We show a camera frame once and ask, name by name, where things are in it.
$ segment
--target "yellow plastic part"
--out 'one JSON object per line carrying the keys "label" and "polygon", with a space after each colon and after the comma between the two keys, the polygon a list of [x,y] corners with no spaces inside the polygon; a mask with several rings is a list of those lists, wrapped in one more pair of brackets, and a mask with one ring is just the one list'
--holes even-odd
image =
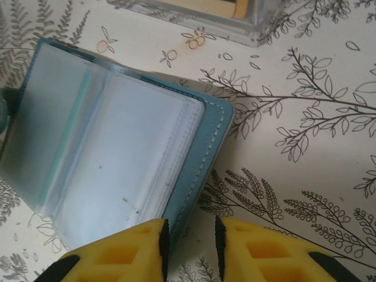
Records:
{"label": "yellow plastic part", "polygon": [[308,255],[330,255],[322,248],[234,218],[221,221],[226,228],[224,282],[335,282]]}
{"label": "yellow plastic part", "polygon": [[66,253],[60,259],[75,254],[80,260],[62,282],[165,281],[159,243],[165,224],[147,221]]}

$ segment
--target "square cutout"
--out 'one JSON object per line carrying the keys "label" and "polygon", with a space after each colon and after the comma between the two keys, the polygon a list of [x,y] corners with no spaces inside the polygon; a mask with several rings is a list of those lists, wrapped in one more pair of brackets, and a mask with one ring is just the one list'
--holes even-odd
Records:
{"label": "square cutout", "polygon": [[120,275],[115,274],[87,274],[78,278],[77,282],[117,282]]}
{"label": "square cutout", "polygon": [[299,266],[262,266],[260,271],[266,282],[312,282],[314,279]]}
{"label": "square cutout", "polygon": [[254,241],[247,243],[247,249],[252,258],[278,259],[290,257],[287,249],[279,243],[273,241]]}
{"label": "square cutout", "polygon": [[98,264],[131,264],[139,248],[136,246],[112,246],[100,255]]}

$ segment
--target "black edge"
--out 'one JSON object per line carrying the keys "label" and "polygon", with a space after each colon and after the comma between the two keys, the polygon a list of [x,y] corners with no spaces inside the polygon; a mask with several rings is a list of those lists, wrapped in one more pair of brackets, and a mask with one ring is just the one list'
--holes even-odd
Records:
{"label": "black edge", "polygon": [[221,280],[224,279],[224,249],[226,248],[226,227],[221,218],[216,216],[216,248],[218,255],[218,267]]}
{"label": "black edge", "polygon": [[167,270],[169,267],[169,253],[170,253],[170,231],[169,231],[169,221],[164,220],[164,225],[160,231],[159,236],[159,253],[162,257],[162,274],[164,282],[167,281]]}
{"label": "black edge", "polygon": [[317,251],[309,253],[310,257],[319,264],[337,282],[361,282],[353,273],[339,263],[335,258]]}
{"label": "black edge", "polygon": [[51,264],[34,282],[61,282],[79,260],[80,257],[75,254],[58,260]]}

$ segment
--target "white stitching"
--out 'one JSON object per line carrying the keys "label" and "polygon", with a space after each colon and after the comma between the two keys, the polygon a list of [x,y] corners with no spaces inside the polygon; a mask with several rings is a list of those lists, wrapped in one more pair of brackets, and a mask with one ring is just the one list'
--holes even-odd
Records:
{"label": "white stitching", "polygon": [[[148,82],[151,82],[151,83],[153,83],[153,84],[155,84],[155,85],[157,85],[157,86],[161,86],[161,87],[163,87],[163,88],[166,88],[166,89],[168,89],[168,90],[171,90],[171,91],[174,91],[174,92],[178,92],[178,93],[180,93],[180,94],[182,94],[182,95],[186,95],[186,96],[189,96],[189,97],[191,97],[191,98],[197,99],[197,97],[194,97],[193,95],[191,95],[191,94],[189,94],[189,93],[187,93],[187,92],[182,92],[182,91],[180,91],[180,90],[178,90],[178,89],[173,89],[173,88],[171,88],[171,87],[169,87],[169,86],[159,84],[159,83],[157,83],[157,82],[155,82],[155,81],[153,81],[153,80],[151,80],[151,79],[150,79],[150,80],[147,79],[147,81],[148,81]],[[215,103],[209,102],[209,101],[207,101],[207,100],[204,100],[204,99],[203,99],[203,101],[204,101],[205,103],[208,103],[208,104],[211,104],[211,105],[213,105],[213,106],[217,106],[218,108],[220,108],[220,109],[222,110],[222,116],[221,116],[221,119],[219,120],[219,123],[218,123],[218,125],[217,125],[216,131],[215,131],[215,133],[214,133],[214,135],[213,135],[213,138],[211,139],[211,142],[210,142],[210,144],[209,144],[209,146],[208,146],[208,148],[207,148],[207,151],[206,151],[206,153],[205,153],[205,155],[204,155],[204,158],[202,159],[202,163],[201,163],[201,166],[200,166],[200,168],[199,168],[199,171],[196,173],[196,178],[194,179],[194,182],[193,182],[192,185],[190,186],[190,190],[189,190],[189,192],[188,192],[188,195],[187,195],[187,197],[186,197],[186,200],[185,200],[185,202],[184,202],[184,205],[183,205],[183,207],[182,207],[182,209],[181,209],[181,211],[180,211],[179,217],[177,218],[176,224],[175,224],[175,226],[174,226],[174,228],[173,228],[173,230],[172,230],[171,236],[174,235],[175,230],[176,230],[176,226],[179,224],[180,219],[182,218],[182,215],[183,215],[184,209],[185,209],[186,206],[187,206],[187,202],[188,202],[189,199],[190,199],[190,196],[191,196],[191,194],[192,194],[193,188],[194,188],[194,186],[196,185],[196,182],[198,181],[199,176],[200,176],[200,174],[201,174],[202,168],[204,167],[204,164],[205,164],[205,162],[206,162],[206,157],[207,157],[207,155],[209,154],[209,151],[212,149],[213,143],[214,143],[214,141],[216,140],[216,137],[217,137],[217,135],[218,135],[219,128],[221,127],[221,124],[223,123],[223,119],[224,119],[224,108],[223,108],[223,107],[219,106],[218,104],[215,104]]]}

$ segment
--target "blue leather cover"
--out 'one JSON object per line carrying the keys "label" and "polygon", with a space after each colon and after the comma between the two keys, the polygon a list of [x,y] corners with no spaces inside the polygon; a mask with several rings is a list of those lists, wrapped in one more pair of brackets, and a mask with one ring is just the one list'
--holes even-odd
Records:
{"label": "blue leather cover", "polygon": [[[204,115],[198,131],[193,139],[188,155],[184,161],[179,177],[174,186],[163,217],[169,220],[171,235],[171,254],[175,250],[183,229],[188,221],[190,213],[194,207],[200,189],[204,185],[205,179],[210,172],[214,160],[219,152],[227,131],[233,120],[232,105],[222,99],[215,98],[203,93],[183,88],[181,86],[169,83],[167,81],[154,78],[152,76],[141,75],[128,68],[118,66],[106,59],[93,56],[75,48],[48,40],[41,39],[38,43],[35,53],[38,52],[41,44],[47,43],[61,50],[74,53],[81,58],[97,63],[110,70],[127,74],[134,78],[141,79],[145,82],[157,85],[161,88],[172,90],[174,92],[190,96],[204,103]],[[15,102],[15,110],[19,106],[28,81],[35,56],[32,60],[31,67],[26,74],[26,78],[18,92]]]}

